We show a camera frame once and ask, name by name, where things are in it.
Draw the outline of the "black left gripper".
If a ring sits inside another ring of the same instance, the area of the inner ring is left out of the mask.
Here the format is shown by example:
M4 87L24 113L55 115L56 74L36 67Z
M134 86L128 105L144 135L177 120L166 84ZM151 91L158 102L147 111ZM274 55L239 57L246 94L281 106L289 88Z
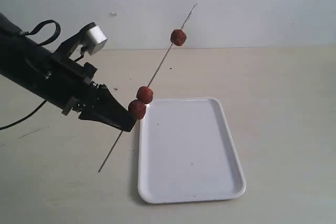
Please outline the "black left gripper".
M97 69L83 66L63 53L41 49L39 56L46 76L39 80L39 96L67 115L79 112L78 119L106 124L130 132L136 119L111 94L104 84L93 82Z

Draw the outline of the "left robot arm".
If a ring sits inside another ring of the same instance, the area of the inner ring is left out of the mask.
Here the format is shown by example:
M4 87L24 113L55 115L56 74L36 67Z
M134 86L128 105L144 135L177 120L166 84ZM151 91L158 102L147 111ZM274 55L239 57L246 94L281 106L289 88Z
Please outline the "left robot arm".
M39 23L31 32L22 31L1 15L1 75L62 110L79 113L79 119L100 122L130 132L135 118L110 93L104 84L93 81L96 67L80 65L71 59L80 53L93 55L106 44L107 38L94 22L63 41L50 52L44 46L60 35L54 20Z

